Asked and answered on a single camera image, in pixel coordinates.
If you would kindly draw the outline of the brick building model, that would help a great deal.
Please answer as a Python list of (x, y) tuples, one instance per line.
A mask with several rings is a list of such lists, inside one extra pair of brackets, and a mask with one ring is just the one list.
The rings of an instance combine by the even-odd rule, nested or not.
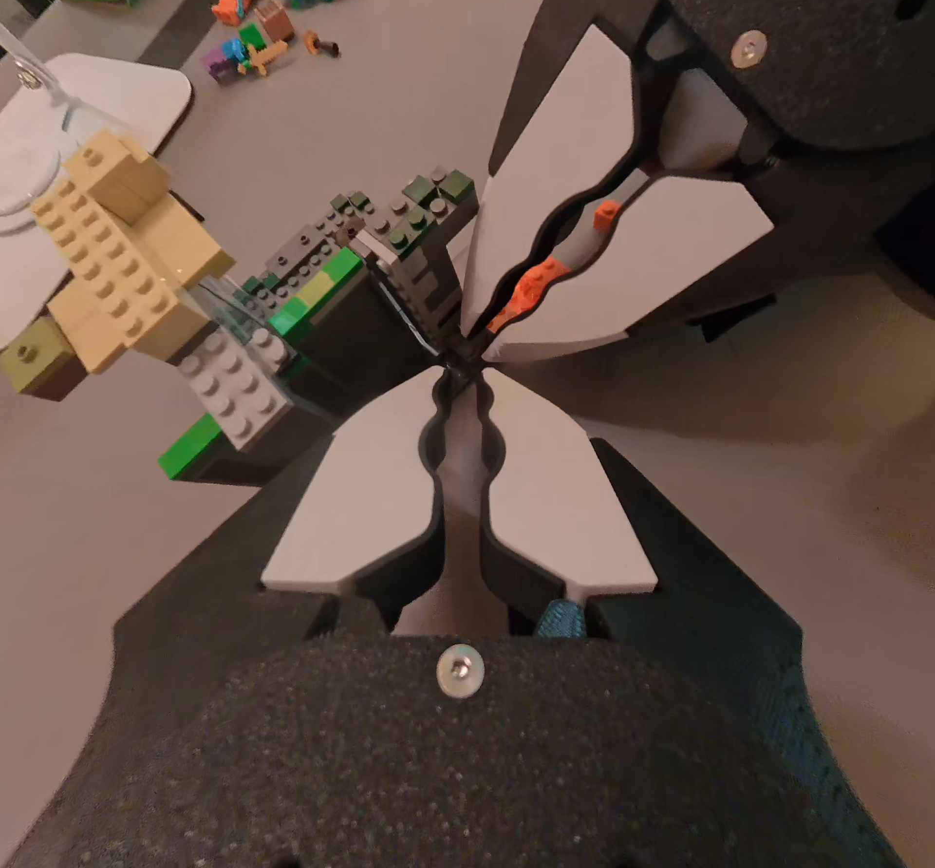
[[(242, 282), (130, 137), (98, 132), (64, 171), (31, 212), (68, 272), (2, 350), (2, 370), (17, 393), (59, 401), (132, 351), (170, 365), (202, 410), (158, 458), (172, 482), (261, 488), (420, 372), (477, 371), (498, 334), (460, 332), (449, 247), (479, 208), (460, 170), (418, 174), (385, 206), (335, 196)], [(519, 278), (508, 301), (530, 306), (512, 321), (598, 250), (628, 195), (623, 184), (583, 207)]]

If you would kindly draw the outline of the white book stand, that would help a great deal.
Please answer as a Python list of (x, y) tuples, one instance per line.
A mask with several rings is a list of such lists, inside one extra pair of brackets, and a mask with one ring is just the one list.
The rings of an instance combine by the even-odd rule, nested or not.
[(2, 48), (19, 89), (1, 112), (1, 347), (40, 315), (67, 275), (31, 212), (96, 131), (126, 131), (157, 153), (193, 99), (180, 71), (100, 56), (42, 62), (6, 27)]

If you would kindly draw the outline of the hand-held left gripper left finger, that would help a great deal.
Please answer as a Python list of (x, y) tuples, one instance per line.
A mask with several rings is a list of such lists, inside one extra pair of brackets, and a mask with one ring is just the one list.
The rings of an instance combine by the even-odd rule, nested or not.
[(431, 525), (436, 467), (424, 439), (445, 371), (430, 367), (334, 433), (261, 575), (277, 591), (350, 591)]

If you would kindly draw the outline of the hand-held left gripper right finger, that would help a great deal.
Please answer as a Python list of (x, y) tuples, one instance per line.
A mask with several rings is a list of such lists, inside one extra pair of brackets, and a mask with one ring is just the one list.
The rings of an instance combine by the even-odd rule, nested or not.
[(504, 602), (651, 593), (656, 572), (585, 430), (504, 373), (482, 378), (485, 583)]

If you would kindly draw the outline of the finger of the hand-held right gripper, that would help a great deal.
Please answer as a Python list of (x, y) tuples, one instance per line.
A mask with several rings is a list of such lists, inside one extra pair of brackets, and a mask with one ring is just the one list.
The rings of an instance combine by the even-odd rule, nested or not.
[(774, 228), (740, 183), (662, 176), (618, 214), (607, 244), (495, 336), (488, 363), (553, 359), (625, 339), (655, 309)]
[(593, 23), (485, 184), (463, 284), (464, 336), (533, 254), (547, 221), (612, 175), (635, 131), (631, 61)]

